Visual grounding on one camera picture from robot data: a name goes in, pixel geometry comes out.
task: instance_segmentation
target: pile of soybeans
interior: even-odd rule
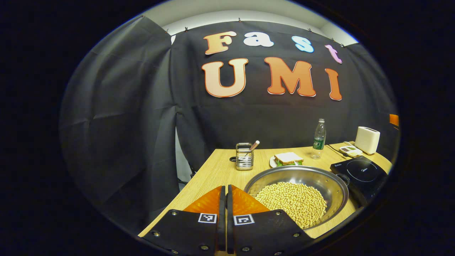
[[[256,200],[269,210],[284,210],[300,228],[307,228],[325,213],[327,204],[314,187],[290,182],[265,186]]]

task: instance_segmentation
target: ceiling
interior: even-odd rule
[[[285,16],[317,28],[329,21],[299,4],[288,0],[170,0],[156,5],[144,14],[159,26],[208,12],[252,10]]]

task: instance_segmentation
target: black fabric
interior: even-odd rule
[[[227,31],[237,34],[229,49],[205,55],[204,37]],[[274,45],[245,45],[244,35],[254,31],[268,34]],[[298,50],[292,36],[307,38],[314,52]],[[325,45],[338,52],[342,64],[332,58]],[[176,34],[171,53],[171,87],[179,107],[177,132],[182,151],[196,170],[214,149],[235,148],[239,142],[260,140],[260,148],[311,146],[319,118],[325,118],[326,143],[339,143],[355,140],[358,126],[383,132],[389,127],[388,115],[396,113],[392,91],[381,89],[389,86],[383,72],[365,57],[368,53],[361,46],[342,48],[304,29],[260,21],[217,23]],[[302,97],[288,91],[283,95],[269,94],[271,76],[270,67],[264,62],[266,57],[282,58],[290,69],[297,61],[310,63],[316,96]],[[231,86],[234,75],[228,61],[235,58],[248,59],[245,89],[234,97],[209,95],[202,65],[222,61],[221,84]],[[341,101],[329,97],[330,81],[325,68],[339,74]],[[381,137],[382,144],[386,140],[389,138]]]
[[[131,230],[178,194],[170,36],[146,17],[101,40],[71,77],[60,139],[70,174],[86,197]]]

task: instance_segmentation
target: black cooktop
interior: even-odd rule
[[[341,178],[349,179],[348,188],[361,206],[366,206],[384,184],[387,173],[364,156],[332,164],[330,169]]]

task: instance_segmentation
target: bottle label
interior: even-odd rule
[[[325,140],[318,140],[317,138],[315,138],[313,141],[313,148],[317,150],[324,149],[324,141]]]

